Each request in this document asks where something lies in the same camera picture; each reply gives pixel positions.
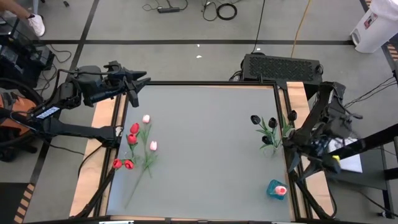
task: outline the white sneaker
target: white sneaker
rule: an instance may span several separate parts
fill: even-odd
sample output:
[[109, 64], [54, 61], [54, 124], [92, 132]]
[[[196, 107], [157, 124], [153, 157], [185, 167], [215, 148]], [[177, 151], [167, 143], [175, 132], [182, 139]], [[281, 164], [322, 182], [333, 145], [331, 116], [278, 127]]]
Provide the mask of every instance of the white sneaker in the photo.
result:
[[36, 36], [41, 37], [44, 34], [45, 28], [43, 24], [42, 17], [34, 14], [35, 17], [28, 19], [29, 25], [35, 31]]

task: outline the gray floor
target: gray floor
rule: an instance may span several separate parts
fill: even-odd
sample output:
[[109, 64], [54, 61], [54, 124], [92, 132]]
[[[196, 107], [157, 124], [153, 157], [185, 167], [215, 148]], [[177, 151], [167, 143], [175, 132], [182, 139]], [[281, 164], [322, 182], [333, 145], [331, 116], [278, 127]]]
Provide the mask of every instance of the gray floor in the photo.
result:
[[[176, 14], [158, 14], [141, 9], [145, 3], [154, 6], [153, 0], [99, 0], [89, 40], [181, 40], [181, 39], [250, 39], [256, 38], [261, 13], [260, 0], [243, 0], [236, 6], [238, 16], [232, 21], [204, 21], [200, 1], [188, 0], [186, 11]], [[66, 8], [61, 0], [40, 3], [39, 13], [45, 17], [45, 40], [79, 40], [93, 0], [68, 0]], [[183, 1], [172, 4], [182, 6]], [[293, 40], [306, 0], [272, 0], [266, 2], [259, 38], [265, 40]], [[213, 12], [206, 12], [211, 17]], [[359, 0], [314, 0], [308, 10], [298, 39], [348, 40], [348, 34], [364, 14]], [[76, 45], [54, 45], [57, 50], [75, 53]], [[267, 55], [289, 57], [291, 45], [259, 45]], [[146, 70], [153, 80], [227, 80], [239, 69], [244, 54], [252, 45], [85, 45], [78, 61], [82, 65], [102, 65], [118, 60], [133, 70]], [[57, 53], [62, 60], [67, 55]], [[361, 54], [348, 45], [298, 45], [294, 57], [319, 60], [324, 68], [323, 79], [338, 81], [347, 86], [348, 102], [390, 77], [391, 69], [381, 50]], [[72, 59], [55, 64], [69, 68]], [[350, 109], [364, 115], [355, 121], [354, 129], [362, 136], [398, 122], [396, 87], [390, 87], [365, 102]], [[89, 126], [93, 108], [79, 107], [62, 113], [62, 121]], [[56, 137], [52, 144], [77, 151], [85, 148], [85, 139]], [[38, 154], [23, 154], [12, 164], [0, 164], [0, 182], [25, 182], [30, 178]], [[77, 169], [82, 157], [50, 148], [37, 187], [27, 211], [25, 222], [67, 218], [76, 187]], [[387, 154], [388, 167], [398, 166], [394, 157]], [[397, 223], [395, 220], [376, 218], [379, 209], [362, 196], [347, 190], [341, 183], [330, 183], [338, 204], [337, 217], [344, 221], [366, 223]], [[397, 189], [398, 183], [391, 182]], [[370, 197], [382, 203], [381, 191], [364, 189]], [[393, 191], [393, 201], [398, 193]]]

